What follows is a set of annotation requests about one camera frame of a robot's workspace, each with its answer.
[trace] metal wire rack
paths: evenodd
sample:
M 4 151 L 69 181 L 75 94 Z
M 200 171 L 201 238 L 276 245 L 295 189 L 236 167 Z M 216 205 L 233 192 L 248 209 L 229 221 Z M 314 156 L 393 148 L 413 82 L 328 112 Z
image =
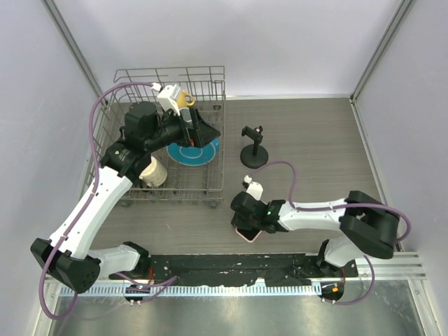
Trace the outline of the metal wire rack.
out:
M 191 66 L 172 68 L 119 69 L 115 73 L 114 83 L 157 82 L 162 85 L 179 83 L 195 97 L 195 107 L 203 119 L 220 130 L 219 152 L 207 164 L 188 167 L 172 160 L 167 149 L 163 148 L 153 154 L 167 168 L 168 177 L 159 188 L 149 188 L 143 181 L 127 193 L 126 200 L 177 200 L 208 201 L 212 207 L 223 198 L 224 180 L 224 124 L 225 124 L 225 70 L 224 66 Z M 120 136 L 119 128 L 124 125 L 124 118 L 130 104 L 155 100 L 155 93 L 149 87 L 132 85 L 114 92 L 97 113 L 94 139 L 97 154 L 101 157 Z M 85 188 L 93 178 L 92 160 L 89 174 L 85 179 Z

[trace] plate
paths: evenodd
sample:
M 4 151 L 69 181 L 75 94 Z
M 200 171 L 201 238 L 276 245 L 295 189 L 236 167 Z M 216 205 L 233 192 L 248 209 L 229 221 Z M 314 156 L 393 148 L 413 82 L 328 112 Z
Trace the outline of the plate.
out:
M 201 166 L 213 160 L 218 154 L 219 141 L 214 139 L 203 148 L 181 147 L 176 143 L 168 146 L 168 155 L 174 161 L 185 166 Z

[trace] floor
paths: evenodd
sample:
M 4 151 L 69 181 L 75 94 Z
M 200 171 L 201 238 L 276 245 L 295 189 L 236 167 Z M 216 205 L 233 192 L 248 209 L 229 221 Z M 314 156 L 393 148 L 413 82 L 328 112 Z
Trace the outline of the floor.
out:
M 323 202 L 362 190 L 378 192 L 348 99 L 271 99 L 226 102 L 225 199 L 217 209 L 173 201 L 135 202 L 116 206 L 98 232 L 92 247 L 105 249 L 126 241 L 153 254 L 317 252 L 334 232 L 301 230 L 263 233 L 252 244 L 230 225 L 230 202 L 242 190 L 248 169 L 239 152 L 251 140 L 244 126 L 262 125 L 262 145 L 269 160 L 288 160 L 298 172 L 296 202 Z M 291 185 L 287 166 L 274 166 L 256 177 L 264 187 L 263 200 L 285 199 Z
M 369 285 L 346 283 L 343 301 L 359 298 Z M 65 312 L 71 300 L 61 297 L 56 313 Z M 82 297 L 68 320 L 53 322 L 49 335 L 425 335 L 407 281 L 378 281 L 366 301 L 346 307 L 314 296 L 164 297 L 119 307 L 123 302 Z M 102 318 L 83 321 L 74 315 Z

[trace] metal beam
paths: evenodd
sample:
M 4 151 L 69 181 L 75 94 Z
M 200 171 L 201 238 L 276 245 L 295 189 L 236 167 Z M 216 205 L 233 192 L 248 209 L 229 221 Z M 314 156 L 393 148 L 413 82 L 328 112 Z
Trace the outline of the metal beam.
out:
M 59 9 L 56 6 L 56 3 L 53 0 L 41 0 L 45 9 L 48 11 L 52 21 L 55 23 L 57 30 L 62 35 L 67 47 L 70 49 L 71 54 L 73 55 L 76 63 L 80 67 L 80 70 L 83 72 L 85 78 L 89 82 L 93 91 L 97 96 L 101 95 L 102 90 L 98 84 L 97 79 L 95 78 L 87 60 L 84 58 L 81 49 L 78 47 L 73 35 L 71 35 L 70 29 L 68 28 L 64 18 L 62 17 Z
M 356 85 L 356 88 L 351 96 L 351 99 L 355 102 L 358 98 L 360 93 L 363 91 L 363 88 L 367 81 L 369 80 L 370 76 L 372 75 L 372 72 L 377 67 L 380 59 L 382 58 L 384 52 L 386 51 L 387 47 L 391 43 L 393 37 L 396 35 L 398 29 L 400 28 L 400 25 L 402 24 L 403 20 L 406 18 L 406 15 L 409 13 L 412 5 L 414 4 L 415 0 L 402 0 L 399 7 L 397 8 L 397 11 L 392 17 L 392 21 L 389 23 L 386 31 L 384 32 L 384 35 L 381 38 L 381 41 L 379 42 L 377 49 L 375 50 L 372 58 L 370 58 L 369 63 L 367 64 L 363 75 L 361 76 L 360 80 L 358 81 L 358 84 Z

